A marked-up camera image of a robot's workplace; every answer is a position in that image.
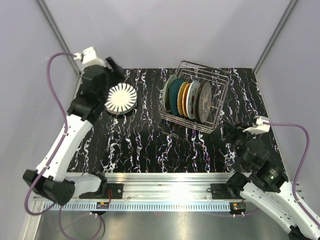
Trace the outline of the grey reindeer pattern plate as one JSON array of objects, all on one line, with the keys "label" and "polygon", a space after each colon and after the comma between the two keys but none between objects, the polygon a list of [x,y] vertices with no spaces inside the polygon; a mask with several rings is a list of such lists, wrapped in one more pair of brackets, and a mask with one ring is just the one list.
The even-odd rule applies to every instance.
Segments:
[{"label": "grey reindeer pattern plate", "polygon": [[212,101],[212,90],[211,84],[208,81],[204,81],[204,85],[202,87],[199,101],[198,101],[198,113],[200,122],[204,124],[209,116],[210,107]]}]

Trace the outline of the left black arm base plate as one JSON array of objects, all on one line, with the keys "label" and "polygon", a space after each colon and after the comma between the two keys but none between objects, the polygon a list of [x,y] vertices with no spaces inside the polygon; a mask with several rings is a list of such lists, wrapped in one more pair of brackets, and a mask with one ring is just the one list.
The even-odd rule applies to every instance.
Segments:
[{"label": "left black arm base plate", "polygon": [[123,188],[122,183],[104,183],[99,189],[95,192],[86,192],[79,195],[80,199],[122,199],[123,197]]}]

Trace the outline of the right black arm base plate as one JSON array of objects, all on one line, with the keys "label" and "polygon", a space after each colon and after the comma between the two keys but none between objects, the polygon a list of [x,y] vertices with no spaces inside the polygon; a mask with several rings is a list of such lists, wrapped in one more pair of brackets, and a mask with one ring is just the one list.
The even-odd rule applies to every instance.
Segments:
[{"label": "right black arm base plate", "polygon": [[232,198],[227,190],[226,183],[212,183],[210,185],[210,192],[213,200],[227,200]]}]

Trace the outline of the dark blue glazed plate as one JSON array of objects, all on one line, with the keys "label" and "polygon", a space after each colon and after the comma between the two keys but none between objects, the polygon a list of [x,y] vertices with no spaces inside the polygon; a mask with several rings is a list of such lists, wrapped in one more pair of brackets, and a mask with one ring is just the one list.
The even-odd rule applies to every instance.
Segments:
[{"label": "dark blue glazed plate", "polygon": [[199,103],[199,99],[200,99],[200,94],[201,94],[201,90],[203,88],[203,85],[205,84],[205,82],[201,82],[198,89],[197,89],[197,92],[196,92],[196,95],[195,95],[195,102],[194,102],[194,117],[195,117],[195,121],[197,123],[200,123],[200,115],[199,115],[199,106],[198,106],[198,103]]}]

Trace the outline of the mint green flower plate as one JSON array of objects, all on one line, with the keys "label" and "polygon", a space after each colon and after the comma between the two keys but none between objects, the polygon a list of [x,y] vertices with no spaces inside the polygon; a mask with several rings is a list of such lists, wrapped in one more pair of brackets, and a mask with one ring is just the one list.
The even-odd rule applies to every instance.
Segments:
[{"label": "mint green flower plate", "polygon": [[177,79],[177,76],[175,74],[172,74],[168,80],[166,81],[163,92],[162,92],[162,102],[163,102],[163,107],[166,111],[170,110],[170,104],[169,104],[169,90],[170,86],[173,81]]}]

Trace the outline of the yellow woven pattern plate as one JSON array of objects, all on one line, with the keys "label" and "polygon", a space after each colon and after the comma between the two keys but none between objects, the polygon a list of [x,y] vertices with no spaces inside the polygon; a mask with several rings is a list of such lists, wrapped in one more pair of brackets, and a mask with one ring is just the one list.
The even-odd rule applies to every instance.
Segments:
[{"label": "yellow woven pattern plate", "polygon": [[183,93],[184,93],[184,90],[187,86],[187,82],[183,82],[182,85],[180,86],[179,88],[179,91],[178,91],[178,96],[177,96],[177,109],[178,109],[178,113],[183,116],[184,113],[183,113]]}]

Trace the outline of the orange woven basket plate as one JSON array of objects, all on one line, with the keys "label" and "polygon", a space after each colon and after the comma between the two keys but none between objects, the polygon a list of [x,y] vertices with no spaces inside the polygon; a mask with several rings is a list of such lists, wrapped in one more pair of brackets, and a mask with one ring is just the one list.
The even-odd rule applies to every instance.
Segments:
[{"label": "orange woven basket plate", "polygon": [[183,111],[183,114],[184,114],[185,117],[188,117],[188,114],[187,114],[187,95],[188,95],[188,91],[189,91],[190,85],[191,84],[188,83],[185,86],[183,94],[182,94],[182,111]]}]

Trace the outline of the white watermelon pattern plate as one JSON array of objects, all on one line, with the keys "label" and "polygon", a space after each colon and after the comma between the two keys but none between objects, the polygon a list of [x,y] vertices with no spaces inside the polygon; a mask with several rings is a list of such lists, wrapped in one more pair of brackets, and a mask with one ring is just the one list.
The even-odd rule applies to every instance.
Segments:
[{"label": "white watermelon pattern plate", "polygon": [[195,118],[195,113],[194,113],[194,104],[195,104],[195,98],[197,91],[199,89],[200,82],[198,80],[194,80],[187,92],[186,96],[186,113],[189,119],[193,120]]}]

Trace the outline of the teal square plate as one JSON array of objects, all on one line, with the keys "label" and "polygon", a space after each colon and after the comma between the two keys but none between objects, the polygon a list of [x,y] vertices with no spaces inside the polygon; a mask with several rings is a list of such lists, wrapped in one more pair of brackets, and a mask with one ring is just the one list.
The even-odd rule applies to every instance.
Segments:
[{"label": "teal square plate", "polygon": [[178,94],[180,87],[185,82],[183,78],[175,79],[170,87],[169,87],[169,106],[172,115],[177,116],[179,114],[178,111]]}]

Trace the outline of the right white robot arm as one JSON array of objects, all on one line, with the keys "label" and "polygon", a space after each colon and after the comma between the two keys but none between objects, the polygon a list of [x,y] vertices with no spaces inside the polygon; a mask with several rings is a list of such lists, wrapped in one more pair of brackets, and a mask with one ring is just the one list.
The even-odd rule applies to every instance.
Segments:
[{"label": "right white robot arm", "polygon": [[320,217],[297,194],[297,180],[290,182],[282,167],[271,160],[265,144],[252,135],[268,133],[274,123],[259,117],[246,123],[223,125],[224,140],[233,145],[240,170],[226,182],[233,199],[243,198],[275,220],[291,240],[318,240]]}]

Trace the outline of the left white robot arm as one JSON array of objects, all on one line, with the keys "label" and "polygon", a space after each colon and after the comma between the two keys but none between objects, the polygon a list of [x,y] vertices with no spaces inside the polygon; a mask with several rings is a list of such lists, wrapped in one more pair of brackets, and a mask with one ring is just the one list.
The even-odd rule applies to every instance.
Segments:
[{"label": "left white robot arm", "polygon": [[76,97],[68,110],[63,111],[64,125],[57,139],[36,169],[27,169],[23,174],[29,186],[25,206],[31,193],[61,206],[73,197],[102,199],[108,195],[108,180],[103,173],[90,172],[71,178],[66,178],[66,173],[78,146],[105,111],[109,89],[123,79],[122,68],[110,56],[83,69]]}]

